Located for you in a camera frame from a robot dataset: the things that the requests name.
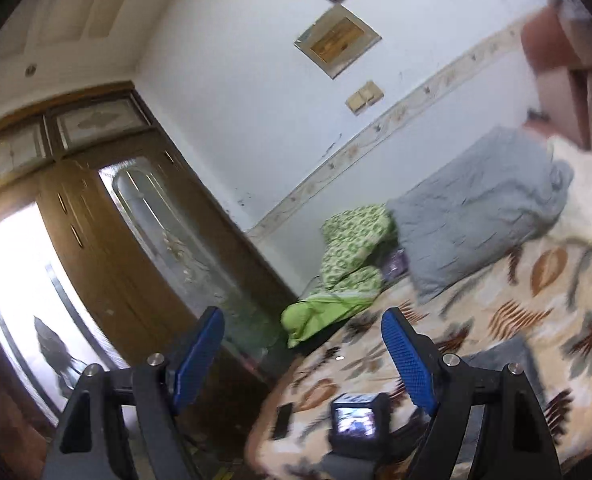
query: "gray cloth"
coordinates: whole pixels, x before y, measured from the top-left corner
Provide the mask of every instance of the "gray cloth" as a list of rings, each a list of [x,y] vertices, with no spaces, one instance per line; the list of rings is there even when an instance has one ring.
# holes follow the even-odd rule
[[[534,390],[534,394],[540,408],[545,407],[545,395],[542,384],[538,377],[538,368],[534,362],[532,350],[521,335],[517,335],[484,352],[464,356],[463,361],[476,368],[487,368],[488,370],[502,370],[508,363],[520,363],[525,375]],[[471,462],[476,451],[478,435],[483,422],[484,406],[472,406],[470,420],[467,423],[465,438],[463,438],[457,463]]]
[[[418,303],[544,234],[574,176],[522,130],[495,127],[387,208]]]

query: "bedspread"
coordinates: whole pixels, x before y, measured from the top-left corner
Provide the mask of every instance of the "bedspread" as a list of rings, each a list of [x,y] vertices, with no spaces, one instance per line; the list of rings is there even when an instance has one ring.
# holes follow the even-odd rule
[[[543,410],[565,470],[592,453],[592,247],[540,238],[461,280],[422,306],[409,279],[381,294],[293,370],[266,423],[255,431],[255,463],[279,479],[328,478],[318,463],[329,452],[329,402],[341,393],[388,392],[391,430],[415,406],[380,335],[380,317],[398,307],[442,352],[464,356],[522,335],[537,368]],[[270,439],[276,406],[294,403],[289,434]],[[387,478],[401,478],[388,470]],[[469,464],[455,468],[466,475]]]

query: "metal screw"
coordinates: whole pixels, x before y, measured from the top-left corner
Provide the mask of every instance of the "metal screw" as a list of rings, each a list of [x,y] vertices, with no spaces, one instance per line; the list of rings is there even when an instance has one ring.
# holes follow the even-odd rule
[[[456,366],[458,363],[460,363],[460,357],[458,357],[456,354],[445,354],[442,356],[442,362],[447,366]]]
[[[84,369],[84,374],[87,377],[93,377],[95,376],[98,372],[102,371],[102,367],[98,364],[98,363],[94,363],[92,365],[89,365],[87,368]]]
[[[507,368],[509,368],[509,371],[514,375],[522,374],[522,365],[519,363],[509,363]]]
[[[150,366],[157,366],[161,365],[165,361],[165,356],[156,352],[155,354],[151,354],[149,357],[146,358],[147,364]]]

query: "green fabric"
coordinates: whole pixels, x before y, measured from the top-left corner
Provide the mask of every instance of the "green fabric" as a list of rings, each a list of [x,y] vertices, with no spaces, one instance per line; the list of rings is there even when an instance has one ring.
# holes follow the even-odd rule
[[[382,275],[376,267],[351,273],[332,290],[321,290],[282,311],[281,322],[293,348],[324,327],[358,314],[370,306],[380,292]]]
[[[332,216],[322,227],[327,250],[321,275],[327,290],[364,264],[374,247],[391,231],[384,205],[369,205]]]

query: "camera screen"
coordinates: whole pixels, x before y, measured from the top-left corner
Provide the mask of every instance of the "camera screen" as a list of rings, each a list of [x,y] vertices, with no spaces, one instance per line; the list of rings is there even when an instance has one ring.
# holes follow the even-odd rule
[[[337,432],[343,436],[374,438],[376,421],[369,408],[336,408]]]

